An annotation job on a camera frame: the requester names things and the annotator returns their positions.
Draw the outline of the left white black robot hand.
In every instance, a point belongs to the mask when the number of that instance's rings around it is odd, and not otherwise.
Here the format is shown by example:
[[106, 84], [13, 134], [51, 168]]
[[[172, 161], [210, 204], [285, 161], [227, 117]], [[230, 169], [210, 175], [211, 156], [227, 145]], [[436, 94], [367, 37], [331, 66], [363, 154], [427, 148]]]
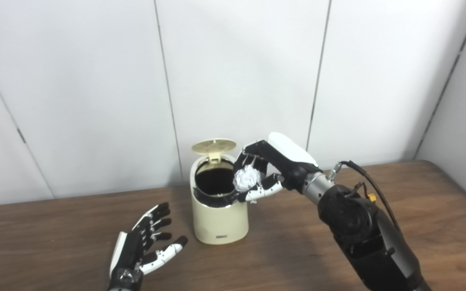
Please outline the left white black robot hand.
[[187, 245], [188, 238], [180, 236], [158, 250], [150, 249], [154, 243], [172, 238], [171, 233], [159, 232], [172, 223], [170, 213], [168, 202], [159, 203], [145, 212], [129, 232], [119, 233], [110, 262], [109, 291], [140, 291], [147, 274], [168, 263]]

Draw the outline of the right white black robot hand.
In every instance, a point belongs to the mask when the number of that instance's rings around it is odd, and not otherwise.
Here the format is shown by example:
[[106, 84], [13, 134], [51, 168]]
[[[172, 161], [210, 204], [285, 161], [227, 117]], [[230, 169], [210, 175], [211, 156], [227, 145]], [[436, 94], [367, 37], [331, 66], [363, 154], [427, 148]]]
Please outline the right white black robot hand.
[[242, 148], [234, 163], [234, 197], [239, 202], [256, 201], [284, 188], [305, 196], [313, 180], [322, 174], [305, 149], [273, 132], [267, 140]]

